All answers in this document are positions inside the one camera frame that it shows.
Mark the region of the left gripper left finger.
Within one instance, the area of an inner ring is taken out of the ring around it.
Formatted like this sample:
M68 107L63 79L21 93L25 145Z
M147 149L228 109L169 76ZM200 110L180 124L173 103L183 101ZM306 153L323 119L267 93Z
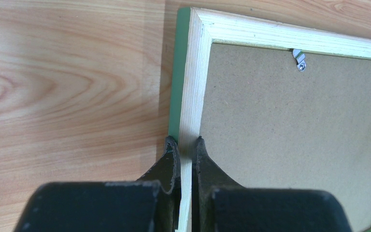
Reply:
M181 164L175 139L135 181L51 182L38 187L17 232L173 232L178 228Z

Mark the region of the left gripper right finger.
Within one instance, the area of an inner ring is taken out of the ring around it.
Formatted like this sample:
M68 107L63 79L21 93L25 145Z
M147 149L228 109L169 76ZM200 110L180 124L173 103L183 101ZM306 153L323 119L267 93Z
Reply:
M246 188L195 142L192 168L194 232L349 232L338 200L314 189Z

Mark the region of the brown frame backing board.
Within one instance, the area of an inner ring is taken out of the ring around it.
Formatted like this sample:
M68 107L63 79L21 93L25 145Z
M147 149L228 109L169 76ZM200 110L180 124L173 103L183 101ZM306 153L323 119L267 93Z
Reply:
M200 134L249 188L319 189L371 226L371 60L214 44Z

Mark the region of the wooden picture frame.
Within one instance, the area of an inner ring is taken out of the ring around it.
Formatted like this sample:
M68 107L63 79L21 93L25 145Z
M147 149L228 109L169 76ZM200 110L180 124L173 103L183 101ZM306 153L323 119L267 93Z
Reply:
M211 9L178 10L168 133L181 160L178 231L189 230L193 145L200 134L211 46L242 45L371 60L371 39L310 29Z

